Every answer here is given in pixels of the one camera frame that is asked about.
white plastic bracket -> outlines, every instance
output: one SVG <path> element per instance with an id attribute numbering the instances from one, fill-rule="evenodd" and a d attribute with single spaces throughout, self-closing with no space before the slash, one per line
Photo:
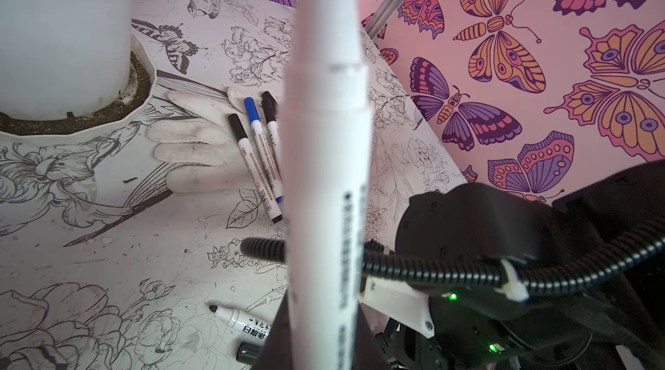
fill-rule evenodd
<path id="1" fill-rule="evenodd" d="M 494 289 L 494 291 L 503 293 L 506 298 L 515 302 L 522 302 L 529 299 L 529 291 L 527 291 L 527 287 L 517 277 L 515 266 L 506 259 L 501 259 L 501 265 L 508 277 L 508 282 L 504 283 L 502 287 Z"/>

soil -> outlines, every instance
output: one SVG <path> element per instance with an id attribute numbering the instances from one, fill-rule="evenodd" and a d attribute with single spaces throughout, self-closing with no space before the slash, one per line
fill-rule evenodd
<path id="1" fill-rule="evenodd" d="M 94 113 L 59 121 L 23 121 L 0 112 L 0 131 L 27 136 L 29 134 L 70 134 L 90 127 L 119 121 L 142 105 L 150 94 L 150 75 L 132 52 L 129 81 L 118 99 Z"/>

table surface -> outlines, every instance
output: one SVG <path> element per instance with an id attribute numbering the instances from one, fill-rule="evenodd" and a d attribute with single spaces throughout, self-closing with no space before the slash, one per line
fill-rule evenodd
<path id="1" fill-rule="evenodd" d="M 243 256 L 239 241 L 284 238 L 284 225 L 270 223 L 253 190 L 172 194 L 174 165 L 153 158 L 145 128 L 195 120 L 168 89 L 228 104 L 233 85 L 281 100 L 294 11 L 264 0 L 134 0 L 135 33 L 158 69 L 150 105 L 80 144 L 0 142 L 0 348 L 19 368 L 42 368 L 45 348 L 77 369 L 243 367 L 235 352 L 248 339 L 205 302 L 270 321 L 285 266 Z M 366 237 L 393 246 L 411 195 L 465 180 L 362 36 L 376 115 Z"/>

glove finger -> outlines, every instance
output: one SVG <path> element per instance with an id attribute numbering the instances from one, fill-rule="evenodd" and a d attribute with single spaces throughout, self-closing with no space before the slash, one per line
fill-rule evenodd
<path id="1" fill-rule="evenodd" d="M 236 112 L 224 103 L 189 92 L 171 90 L 166 95 L 175 105 L 220 126 L 227 126 L 226 116 Z"/>
<path id="2" fill-rule="evenodd" d="M 207 143 L 160 143 L 155 147 L 154 157 L 164 162 L 245 166 L 245 160 L 237 149 Z"/>
<path id="3" fill-rule="evenodd" d="M 223 189 L 256 189 L 245 165 L 180 166 L 166 175 L 166 185 L 173 192 L 208 192 Z"/>
<path id="4" fill-rule="evenodd" d="M 161 143 L 205 142 L 209 144 L 234 143 L 228 127 L 202 121 L 156 121 L 148 126 L 145 135 Z"/>

marker cap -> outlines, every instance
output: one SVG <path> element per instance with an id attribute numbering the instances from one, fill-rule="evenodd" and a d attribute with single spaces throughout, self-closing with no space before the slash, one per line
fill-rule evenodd
<path id="1" fill-rule="evenodd" d="M 266 99 L 265 96 L 263 96 L 263 99 L 261 100 L 261 106 L 263 107 L 263 114 L 265 115 L 265 121 L 273 122 L 275 120 L 275 110 L 273 109 L 272 100 Z"/>
<path id="2" fill-rule="evenodd" d="M 247 116 L 249 116 L 249 122 L 253 123 L 255 121 L 260 121 L 259 112 L 256 110 L 256 104 L 254 104 L 254 99 L 248 97 L 244 101 L 245 110 L 247 110 Z"/>
<path id="3" fill-rule="evenodd" d="M 236 137 L 236 141 L 240 141 L 240 139 L 246 138 L 247 132 L 245 132 L 243 124 L 240 123 L 240 118 L 238 115 L 234 113 L 229 115 L 228 119 L 229 125 L 231 125 L 231 130 L 233 131 L 233 135 Z"/>

